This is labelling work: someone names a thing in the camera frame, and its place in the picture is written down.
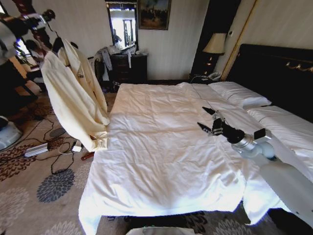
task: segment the pillow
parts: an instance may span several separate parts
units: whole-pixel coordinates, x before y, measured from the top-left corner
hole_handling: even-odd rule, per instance
[[[209,84],[209,86],[228,102],[243,109],[256,108],[271,104],[271,102],[264,96],[261,96],[235,82],[217,82]]]
[[[313,123],[277,106],[247,110],[313,170]]]

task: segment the charger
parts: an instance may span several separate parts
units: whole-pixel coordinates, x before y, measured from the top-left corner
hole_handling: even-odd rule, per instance
[[[72,148],[72,151],[73,152],[80,152],[81,150],[82,150],[82,143],[79,140],[77,140],[75,145]]]

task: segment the patterned carpet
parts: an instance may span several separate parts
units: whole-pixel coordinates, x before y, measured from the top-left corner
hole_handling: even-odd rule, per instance
[[[116,94],[105,96],[110,111]],[[81,160],[85,149],[60,155],[72,147],[74,139],[60,126],[47,94],[39,94],[36,102],[10,119],[24,134],[14,146],[0,152],[0,234],[84,234],[78,206],[92,158]],[[48,152],[32,158],[23,156],[26,149],[43,142],[48,142]],[[284,234],[268,215],[257,225],[246,223],[249,220],[239,205],[235,212],[200,211],[153,218],[103,216],[97,234],[125,235],[132,228],[144,226],[193,228],[203,235]]]

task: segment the blue flower pattern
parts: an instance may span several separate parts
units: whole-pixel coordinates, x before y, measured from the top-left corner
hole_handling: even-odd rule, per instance
[[[37,189],[37,198],[40,202],[49,203],[58,200],[66,194],[74,183],[74,172],[71,169],[58,170],[49,175]]]

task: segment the picture frame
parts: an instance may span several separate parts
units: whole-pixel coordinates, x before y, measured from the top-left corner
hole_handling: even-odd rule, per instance
[[[172,0],[138,0],[139,29],[168,30]]]

